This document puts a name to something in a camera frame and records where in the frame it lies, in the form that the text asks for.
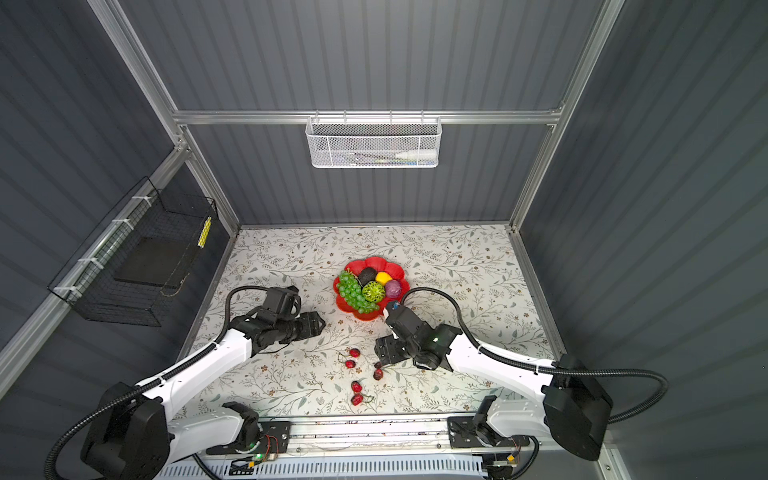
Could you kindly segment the purple fig fake fruit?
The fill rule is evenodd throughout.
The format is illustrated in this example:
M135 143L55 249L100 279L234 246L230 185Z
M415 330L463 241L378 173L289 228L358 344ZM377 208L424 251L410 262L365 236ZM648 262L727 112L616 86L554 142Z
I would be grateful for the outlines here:
M389 280L385 285L385 294L386 297L389 299L400 299L403 295L403 286L402 283L399 280L392 279Z

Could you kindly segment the yellow lemon fake fruit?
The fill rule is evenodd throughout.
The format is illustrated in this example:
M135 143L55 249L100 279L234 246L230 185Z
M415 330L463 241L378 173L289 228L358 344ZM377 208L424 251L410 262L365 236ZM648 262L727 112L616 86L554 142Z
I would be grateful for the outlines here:
M375 277L375 281L381 284L382 286L385 286L387 283L389 283L392 280L393 278L385 271L378 272Z

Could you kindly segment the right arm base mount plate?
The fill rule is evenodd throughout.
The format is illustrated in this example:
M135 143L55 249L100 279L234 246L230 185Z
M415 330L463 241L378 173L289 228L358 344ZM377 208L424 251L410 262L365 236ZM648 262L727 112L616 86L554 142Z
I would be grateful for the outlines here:
M450 445L454 449L505 447L520 449L531 441L526 436L502 438L485 424L477 423L473 416L447 418Z

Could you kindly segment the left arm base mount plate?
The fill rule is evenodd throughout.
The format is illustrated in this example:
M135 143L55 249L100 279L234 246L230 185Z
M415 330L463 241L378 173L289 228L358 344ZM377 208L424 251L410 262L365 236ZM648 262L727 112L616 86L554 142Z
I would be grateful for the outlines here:
M290 430L291 423L287 421L246 420L234 441L210 447L205 453L252 456L260 461L266 460L287 452Z

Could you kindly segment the green grape bunch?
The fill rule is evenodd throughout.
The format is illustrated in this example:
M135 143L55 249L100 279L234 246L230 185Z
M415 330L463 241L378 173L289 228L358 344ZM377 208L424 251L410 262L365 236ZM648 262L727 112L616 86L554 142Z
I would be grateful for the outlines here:
M344 270L340 273L337 289L346 304L358 314L367 315L379 312L379 305L366 299L358 277L352 272Z

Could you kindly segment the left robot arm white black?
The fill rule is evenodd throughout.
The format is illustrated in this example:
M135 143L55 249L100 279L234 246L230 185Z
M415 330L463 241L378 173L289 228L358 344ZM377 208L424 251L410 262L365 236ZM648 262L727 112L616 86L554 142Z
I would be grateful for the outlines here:
M152 479L166 465L210 448L263 459L278 452L250 407L229 401L197 417L181 409L223 374L263 353L319 336L326 323L305 312L295 286L263 288L262 304L244 314L224 313L210 343L135 386L118 383L87 423L80 457L106 479Z

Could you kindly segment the dark avocado fake fruit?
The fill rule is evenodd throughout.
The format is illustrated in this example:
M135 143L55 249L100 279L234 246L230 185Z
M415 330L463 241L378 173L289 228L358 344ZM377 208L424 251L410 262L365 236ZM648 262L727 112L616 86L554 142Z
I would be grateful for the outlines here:
M366 267L359 273L359 275L357 276L357 279L360 285L362 287L365 287L368 283L374 282L377 275L378 275L378 271L375 268Z

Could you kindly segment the dark cherry pair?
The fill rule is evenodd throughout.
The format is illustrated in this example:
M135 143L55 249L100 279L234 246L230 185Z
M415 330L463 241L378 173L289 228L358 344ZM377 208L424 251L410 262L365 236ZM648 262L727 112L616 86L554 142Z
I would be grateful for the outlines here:
M383 371L383 364L381 362L377 362L374 365L374 372L373 372L373 379L376 381L380 381L384 376Z

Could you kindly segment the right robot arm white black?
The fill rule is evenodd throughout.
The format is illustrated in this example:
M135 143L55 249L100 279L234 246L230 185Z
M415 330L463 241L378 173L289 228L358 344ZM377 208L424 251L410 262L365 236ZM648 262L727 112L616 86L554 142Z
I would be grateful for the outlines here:
M481 377L523 397L521 402L490 395L473 418L475 435L485 445L515 436L550 436L562 449L582 458L599 458L613 401L593 377L572 372L582 363L561 357L559 375L543 372L552 362L483 344L505 359L534 366L532 371L507 365L481 353L457 327L430 326L410 308L391 302L384 310L391 334L376 340L374 351L384 366L410 361L425 371L438 369Z

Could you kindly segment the green custard apple fake fruit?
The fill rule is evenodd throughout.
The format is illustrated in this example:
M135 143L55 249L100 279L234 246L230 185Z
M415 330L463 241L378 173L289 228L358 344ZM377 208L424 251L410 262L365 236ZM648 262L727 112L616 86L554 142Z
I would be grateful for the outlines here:
M379 303L386 298L384 286L376 281L368 283L361 291L364 299L370 303Z

